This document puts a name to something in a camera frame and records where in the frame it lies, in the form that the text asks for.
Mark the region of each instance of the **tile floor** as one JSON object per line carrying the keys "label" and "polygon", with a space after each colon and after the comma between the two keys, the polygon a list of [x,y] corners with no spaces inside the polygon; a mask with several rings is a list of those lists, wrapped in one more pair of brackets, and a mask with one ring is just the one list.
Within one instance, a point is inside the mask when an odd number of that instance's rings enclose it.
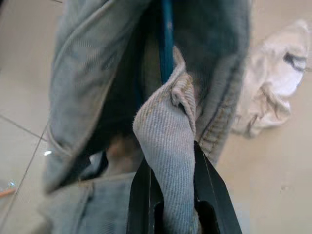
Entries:
{"label": "tile floor", "polygon": [[[252,45],[298,18],[312,22],[311,0],[254,0]],[[62,4],[9,0],[0,18],[0,179],[15,195],[0,200],[0,234],[40,223],[47,92]],[[291,99],[292,118],[253,140],[231,135],[217,167],[245,234],[312,233],[312,73]]]}

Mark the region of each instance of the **orange object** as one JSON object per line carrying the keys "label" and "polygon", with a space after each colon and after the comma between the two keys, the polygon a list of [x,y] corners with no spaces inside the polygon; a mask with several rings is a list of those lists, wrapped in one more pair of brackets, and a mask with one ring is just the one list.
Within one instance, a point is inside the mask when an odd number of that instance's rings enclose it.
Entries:
{"label": "orange object", "polygon": [[7,190],[5,190],[5,191],[3,191],[3,192],[0,192],[0,198],[1,198],[1,197],[8,196],[8,195],[14,193],[15,190],[16,190],[16,189],[7,189]]}

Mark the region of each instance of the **white rag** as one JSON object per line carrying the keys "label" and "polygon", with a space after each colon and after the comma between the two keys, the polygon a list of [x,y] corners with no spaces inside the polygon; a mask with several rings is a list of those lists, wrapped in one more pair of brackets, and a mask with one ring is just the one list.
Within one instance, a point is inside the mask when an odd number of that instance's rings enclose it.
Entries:
{"label": "white rag", "polygon": [[309,53],[308,25],[298,20],[251,50],[232,130],[245,137],[285,123],[287,98],[300,83]]}

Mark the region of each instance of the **light blue denim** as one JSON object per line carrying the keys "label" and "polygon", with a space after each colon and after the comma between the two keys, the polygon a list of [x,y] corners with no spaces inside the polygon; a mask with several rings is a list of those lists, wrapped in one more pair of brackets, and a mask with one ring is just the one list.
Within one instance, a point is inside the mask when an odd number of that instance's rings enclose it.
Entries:
{"label": "light blue denim", "polygon": [[[133,87],[127,82],[134,79],[129,71],[139,46],[129,45],[150,4],[150,0],[65,2],[50,89],[52,153],[44,173],[46,192],[54,192],[42,208],[49,224],[43,233],[125,233],[133,174],[88,182],[79,182],[79,177],[88,165],[86,148],[98,138],[106,139],[105,122],[135,113]],[[175,1],[176,65],[161,87],[155,31],[146,35],[139,58],[137,76],[146,102],[136,116],[134,132],[164,195],[166,231],[197,233],[193,141],[217,163],[241,88],[249,46],[248,2]],[[114,105],[119,98],[123,105]]]}

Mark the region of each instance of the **white cloth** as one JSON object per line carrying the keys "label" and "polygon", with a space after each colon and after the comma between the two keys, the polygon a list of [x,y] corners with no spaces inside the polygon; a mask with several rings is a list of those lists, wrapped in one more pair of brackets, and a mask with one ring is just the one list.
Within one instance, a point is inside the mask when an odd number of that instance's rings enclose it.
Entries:
{"label": "white cloth", "polygon": [[300,83],[309,53],[307,23],[298,20],[251,50],[232,130],[246,137],[287,121],[287,100]]}

